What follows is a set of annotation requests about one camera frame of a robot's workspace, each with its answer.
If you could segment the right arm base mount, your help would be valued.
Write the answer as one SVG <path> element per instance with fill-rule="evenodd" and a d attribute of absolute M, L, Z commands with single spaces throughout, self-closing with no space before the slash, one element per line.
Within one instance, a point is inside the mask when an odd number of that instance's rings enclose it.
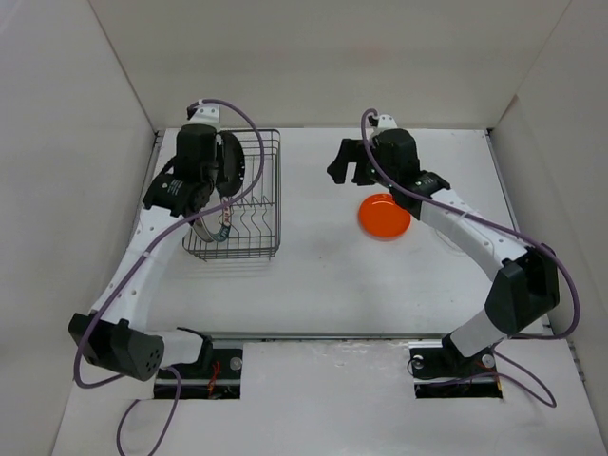
<path fill-rule="evenodd" d="M 463 358 L 441 347 L 410 345 L 408 371 L 417 399 L 503 398 L 490 349 Z"/>

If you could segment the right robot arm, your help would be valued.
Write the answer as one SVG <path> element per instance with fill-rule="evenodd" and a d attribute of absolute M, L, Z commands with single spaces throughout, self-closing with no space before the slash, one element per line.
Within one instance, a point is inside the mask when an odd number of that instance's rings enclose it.
<path fill-rule="evenodd" d="M 422 169 L 416 142 L 407 130 L 377 133 L 370 147 L 361 140 L 343 140 L 327 172 L 342 184 L 350 164 L 355 166 L 353 183 L 389 189 L 399 207 L 451 240 L 491 281 L 483 309 L 444 336 L 441 349 L 424 358 L 428 377 L 462 373 L 475 356 L 559 304 L 558 271 L 548 250 L 493 230 L 445 179 Z"/>

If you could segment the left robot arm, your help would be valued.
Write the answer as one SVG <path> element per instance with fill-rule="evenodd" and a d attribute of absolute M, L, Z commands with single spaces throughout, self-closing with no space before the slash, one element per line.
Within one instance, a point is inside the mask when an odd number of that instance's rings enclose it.
<path fill-rule="evenodd" d="M 77 345 L 73 377 L 83 389 L 102 381 L 86 381 L 81 366 L 107 371 L 109 379 L 147 381 L 159 370 L 180 364 L 194 377 L 212 367 L 205 336 L 177 328 L 149 329 L 150 307 L 168 261 L 197 219 L 224 209 L 227 199 L 210 202 L 229 181 L 226 151 L 234 139 L 219 123 L 193 121 L 176 136 L 176 152 L 150 182 L 135 233 L 113 277 L 88 313 L 75 313 L 68 332 Z"/>

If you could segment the white plate dark rim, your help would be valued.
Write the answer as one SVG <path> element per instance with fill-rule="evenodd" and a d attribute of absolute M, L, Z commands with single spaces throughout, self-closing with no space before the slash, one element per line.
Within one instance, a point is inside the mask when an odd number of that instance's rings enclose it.
<path fill-rule="evenodd" d="M 224 242 L 229 238 L 232 228 L 232 206 L 228 203 L 227 199 L 221 201 L 221 206 L 220 227 L 216 232 L 210 234 L 213 241 L 218 243 Z"/>

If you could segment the black plate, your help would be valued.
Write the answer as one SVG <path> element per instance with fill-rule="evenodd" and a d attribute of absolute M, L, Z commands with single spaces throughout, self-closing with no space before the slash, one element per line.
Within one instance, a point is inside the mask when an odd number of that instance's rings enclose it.
<path fill-rule="evenodd" d="M 222 198 L 231 198 L 241 189 L 245 174 L 245 158 L 240 141 L 231 131 L 219 133 L 218 175 L 216 188 Z"/>

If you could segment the white plate red characters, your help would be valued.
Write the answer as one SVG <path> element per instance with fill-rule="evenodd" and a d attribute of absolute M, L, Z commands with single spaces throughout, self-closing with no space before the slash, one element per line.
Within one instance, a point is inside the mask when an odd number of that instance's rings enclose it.
<path fill-rule="evenodd" d="M 208 231 L 202 218 L 195 219 L 191 225 L 191 229 L 201 241 L 205 243 L 211 243 L 215 241 L 212 234 Z"/>

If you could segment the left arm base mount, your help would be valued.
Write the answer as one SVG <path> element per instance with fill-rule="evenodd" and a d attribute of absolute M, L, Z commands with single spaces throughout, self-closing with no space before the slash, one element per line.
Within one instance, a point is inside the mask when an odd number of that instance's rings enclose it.
<path fill-rule="evenodd" d="M 180 399 L 239 399 L 242 367 L 242 346 L 208 346 L 195 363 L 174 366 L 181 379 Z"/>

